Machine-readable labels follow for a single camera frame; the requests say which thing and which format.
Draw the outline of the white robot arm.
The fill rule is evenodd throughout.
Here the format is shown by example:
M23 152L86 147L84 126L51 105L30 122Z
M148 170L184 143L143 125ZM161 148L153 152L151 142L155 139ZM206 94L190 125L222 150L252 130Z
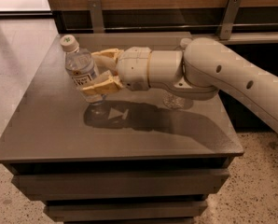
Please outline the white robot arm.
M132 47L94 54L97 63L116 73L100 75L80 90L108 94L127 88L151 88L192 100L208 100L223 91L246 106L278 133L278 77L210 38L183 40L181 50Z

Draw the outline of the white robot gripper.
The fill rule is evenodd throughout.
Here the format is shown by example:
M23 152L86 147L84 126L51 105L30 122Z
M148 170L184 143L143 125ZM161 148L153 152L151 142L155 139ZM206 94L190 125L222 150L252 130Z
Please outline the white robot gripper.
M124 86L130 91L149 89L150 48L104 49L93 52L91 56L103 73L79 88L83 94L110 94L122 90Z

